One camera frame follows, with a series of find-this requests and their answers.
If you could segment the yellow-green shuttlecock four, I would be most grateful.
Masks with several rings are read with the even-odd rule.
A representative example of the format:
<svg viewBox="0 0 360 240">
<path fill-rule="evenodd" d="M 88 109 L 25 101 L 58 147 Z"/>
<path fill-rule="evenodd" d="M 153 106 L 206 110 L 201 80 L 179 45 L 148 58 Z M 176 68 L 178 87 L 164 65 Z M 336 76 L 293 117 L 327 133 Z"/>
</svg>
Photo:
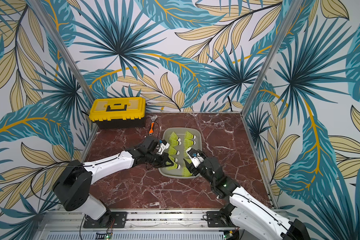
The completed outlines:
<svg viewBox="0 0 360 240">
<path fill-rule="evenodd" d="M 193 174 L 189 172 L 186 167 L 182 167 L 182 177 L 192 177 Z"/>
</svg>

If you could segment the yellow-green shuttlecock seven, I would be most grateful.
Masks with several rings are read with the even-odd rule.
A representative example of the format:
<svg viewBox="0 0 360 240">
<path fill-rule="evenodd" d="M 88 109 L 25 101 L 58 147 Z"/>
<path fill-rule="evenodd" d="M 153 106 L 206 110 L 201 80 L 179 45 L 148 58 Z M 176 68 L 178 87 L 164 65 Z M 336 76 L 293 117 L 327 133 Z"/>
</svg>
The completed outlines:
<svg viewBox="0 0 360 240">
<path fill-rule="evenodd" d="M 173 161 L 174 163 L 177 163 L 178 162 L 178 159 L 177 158 L 174 158 L 172 156 L 169 156 L 170 160 Z"/>
</svg>

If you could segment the yellow-green shuttlecock nine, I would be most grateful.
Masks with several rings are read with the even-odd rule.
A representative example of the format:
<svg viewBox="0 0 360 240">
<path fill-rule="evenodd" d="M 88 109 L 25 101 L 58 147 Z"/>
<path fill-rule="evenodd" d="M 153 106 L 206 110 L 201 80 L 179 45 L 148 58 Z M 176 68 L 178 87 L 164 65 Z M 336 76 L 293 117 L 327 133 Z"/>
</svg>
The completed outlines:
<svg viewBox="0 0 360 240">
<path fill-rule="evenodd" d="M 177 151 L 177 150 L 176 150 L 175 148 L 173 148 L 173 147 L 169 147 L 169 148 L 168 148 L 168 154 L 169 154 L 169 155 L 179 155 L 180 152 Z"/>
</svg>

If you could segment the yellow-green shuttlecock ten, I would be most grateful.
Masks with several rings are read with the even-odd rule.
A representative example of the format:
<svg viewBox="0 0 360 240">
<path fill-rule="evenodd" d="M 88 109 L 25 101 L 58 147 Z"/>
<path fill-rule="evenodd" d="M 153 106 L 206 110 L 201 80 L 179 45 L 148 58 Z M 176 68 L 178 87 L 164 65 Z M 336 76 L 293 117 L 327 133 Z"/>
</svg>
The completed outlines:
<svg viewBox="0 0 360 240">
<path fill-rule="evenodd" d="M 179 164 L 173 163 L 172 166 L 166 167 L 166 170 L 168 170 L 168 171 L 177 170 L 177 169 L 179 169 L 180 167 L 181 167 L 181 166 L 180 166 Z"/>
</svg>

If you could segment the yellow-green shuttlecock three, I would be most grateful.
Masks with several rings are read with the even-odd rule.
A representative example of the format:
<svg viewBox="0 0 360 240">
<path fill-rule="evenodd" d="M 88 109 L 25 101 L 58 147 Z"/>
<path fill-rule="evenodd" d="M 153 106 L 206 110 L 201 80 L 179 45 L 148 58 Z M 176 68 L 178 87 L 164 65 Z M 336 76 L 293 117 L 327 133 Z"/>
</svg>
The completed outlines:
<svg viewBox="0 0 360 240">
<path fill-rule="evenodd" d="M 187 159 L 190 158 L 189 155 L 188 155 L 188 149 L 187 148 L 184 149 L 184 157 L 187 158 Z"/>
</svg>

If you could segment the grey plastic storage tray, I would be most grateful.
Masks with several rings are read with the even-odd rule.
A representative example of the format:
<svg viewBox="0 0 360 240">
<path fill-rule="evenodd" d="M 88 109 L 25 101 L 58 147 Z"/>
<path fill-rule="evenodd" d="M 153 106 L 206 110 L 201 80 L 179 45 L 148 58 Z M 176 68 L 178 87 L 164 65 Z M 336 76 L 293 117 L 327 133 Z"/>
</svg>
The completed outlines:
<svg viewBox="0 0 360 240">
<path fill-rule="evenodd" d="M 185 139 L 186 131 L 189 131 L 196 136 L 196 139 L 193 140 L 193 141 L 195 141 L 195 144 L 191 148 L 194 148 L 195 150 L 202 150 L 202 135 L 198 130 L 191 129 L 191 128 L 169 128 L 169 129 L 165 130 L 164 136 L 163 136 L 164 140 L 166 140 L 169 143 L 170 134 L 172 132 L 175 132 L 181 138 L 181 143 L 182 143 L 179 146 L 173 147 L 177 151 L 180 152 L 179 155 L 169 155 L 174 158 L 177 158 L 178 159 L 177 164 L 179 164 L 181 167 L 177 170 L 171 170 L 171 171 L 166 170 L 166 168 L 160 168 L 159 172 L 165 177 L 175 178 L 175 179 L 193 179 L 193 178 L 195 178 L 195 177 L 187 177 L 187 178 L 182 177 L 182 167 L 184 167 L 184 159 L 186 159 L 184 157 L 184 149 L 185 149 L 184 139 Z"/>
</svg>

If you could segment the yellow-green shuttlecock five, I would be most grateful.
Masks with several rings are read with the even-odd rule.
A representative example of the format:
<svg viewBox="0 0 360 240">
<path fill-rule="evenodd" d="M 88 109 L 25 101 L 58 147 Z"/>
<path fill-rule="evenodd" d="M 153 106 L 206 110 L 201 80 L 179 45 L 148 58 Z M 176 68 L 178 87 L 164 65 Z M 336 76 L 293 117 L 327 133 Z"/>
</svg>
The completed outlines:
<svg viewBox="0 0 360 240">
<path fill-rule="evenodd" d="M 179 145 L 182 144 L 182 143 L 179 142 L 179 141 L 169 141 L 169 143 L 170 143 L 170 146 L 171 146 L 171 147 L 179 146 Z"/>
</svg>

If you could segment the yellow-green shuttlecock one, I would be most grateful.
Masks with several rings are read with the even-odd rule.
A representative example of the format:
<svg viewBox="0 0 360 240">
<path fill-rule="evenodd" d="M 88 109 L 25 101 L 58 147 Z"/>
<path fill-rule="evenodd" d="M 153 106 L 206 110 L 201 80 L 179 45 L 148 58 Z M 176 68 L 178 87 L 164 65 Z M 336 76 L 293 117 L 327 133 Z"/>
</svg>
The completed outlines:
<svg viewBox="0 0 360 240">
<path fill-rule="evenodd" d="M 189 139 L 184 139 L 184 147 L 186 149 L 192 147 L 194 144 L 195 144 L 195 141 L 189 140 Z"/>
</svg>

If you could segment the yellow-green shuttlecock eight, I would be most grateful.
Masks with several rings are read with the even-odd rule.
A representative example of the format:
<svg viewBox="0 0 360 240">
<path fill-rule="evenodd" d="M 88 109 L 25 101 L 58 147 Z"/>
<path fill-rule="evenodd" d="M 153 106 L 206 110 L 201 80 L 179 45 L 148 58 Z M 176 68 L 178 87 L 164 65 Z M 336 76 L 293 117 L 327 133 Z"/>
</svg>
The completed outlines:
<svg viewBox="0 0 360 240">
<path fill-rule="evenodd" d="M 172 132 L 170 134 L 169 141 L 170 142 L 174 142 L 174 141 L 180 142 L 181 138 L 175 132 Z"/>
</svg>

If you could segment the yellow-green shuttlecock two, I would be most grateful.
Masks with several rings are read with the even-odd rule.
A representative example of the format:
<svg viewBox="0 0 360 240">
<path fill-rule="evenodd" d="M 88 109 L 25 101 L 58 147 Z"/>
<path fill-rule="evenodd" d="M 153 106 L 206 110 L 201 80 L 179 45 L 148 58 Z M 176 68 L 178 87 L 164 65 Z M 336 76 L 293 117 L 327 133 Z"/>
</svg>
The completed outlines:
<svg viewBox="0 0 360 240">
<path fill-rule="evenodd" d="M 185 132 L 185 139 L 187 139 L 187 140 L 194 140 L 194 139 L 196 139 L 196 136 L 195 136 L 194 134 L 192 134 L 191 132 L 186 131 L 186 132 Z"/>
</svg>

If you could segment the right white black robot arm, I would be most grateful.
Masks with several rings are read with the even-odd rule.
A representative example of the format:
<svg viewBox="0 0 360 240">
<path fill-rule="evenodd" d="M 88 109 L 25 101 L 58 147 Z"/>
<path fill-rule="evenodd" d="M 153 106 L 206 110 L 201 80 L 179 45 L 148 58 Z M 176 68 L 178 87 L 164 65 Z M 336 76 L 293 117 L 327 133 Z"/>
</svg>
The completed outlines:
<svg viewBox="0 0 360 240">
<path fill-rule="evenodd" d="M 215 157 L 207 157 L 202 151 L 192 148 L 187 152 L 190 173 L 204 177 L 211 190 L 219 198 L 229 201 L 220 210 L 222 220 L 244 229 L 259 240 L 309 240 L 304 223 L 290 221 L 251 196 L 236 180 L 225 175 Z"/>
</svg>

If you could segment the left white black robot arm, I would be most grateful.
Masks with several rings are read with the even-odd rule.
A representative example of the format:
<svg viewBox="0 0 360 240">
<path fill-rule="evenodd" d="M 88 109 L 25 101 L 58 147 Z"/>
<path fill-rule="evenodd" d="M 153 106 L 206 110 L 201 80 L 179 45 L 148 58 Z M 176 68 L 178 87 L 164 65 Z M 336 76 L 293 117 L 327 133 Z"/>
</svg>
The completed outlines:
<svg viewBox="0 0 360 240">
<path fill-rule="evenodd" d="M 170 144 L 154 136 L 118 154 L 97 161 L 81 163 L 73 161 L 63 170 L 53 185 L 53 192 L 67 212 L 80 212 L 100 224 L 112 223 L 111 211 L 90 194 L 95 182 L 122 170 L 147 164 L 154 168 L 178 168 L 177 160 L 165 152 Z"/>
</svg>

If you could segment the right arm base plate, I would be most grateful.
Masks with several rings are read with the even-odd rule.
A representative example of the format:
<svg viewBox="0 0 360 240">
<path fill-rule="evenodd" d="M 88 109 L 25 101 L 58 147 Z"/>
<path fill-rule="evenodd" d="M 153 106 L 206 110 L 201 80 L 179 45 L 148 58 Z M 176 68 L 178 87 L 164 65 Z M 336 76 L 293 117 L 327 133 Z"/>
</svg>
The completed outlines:
<svg viewBox="0 0 360 240">
<path fill-rule="evenodd" d="M 209 228 L 235 228 L 236 226 L 221 211 L 207 211 L 203 217 Z"/>
</svg>

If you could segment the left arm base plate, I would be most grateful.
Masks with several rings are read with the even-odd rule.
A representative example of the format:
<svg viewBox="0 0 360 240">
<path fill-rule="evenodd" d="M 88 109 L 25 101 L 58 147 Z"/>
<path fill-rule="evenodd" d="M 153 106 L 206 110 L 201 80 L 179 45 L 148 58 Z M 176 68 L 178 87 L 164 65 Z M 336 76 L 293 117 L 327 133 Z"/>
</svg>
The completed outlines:
<svg viewBox="0 0 360 240">
<path fill-rule="evenodd" d="M 122 229 L 125 227 L 127 215 L 127 212 L 107 211 L 98 220 L 94 220 L 89 216 L 85 216 L 83 227 L 84 229 Z"/>
</svg>

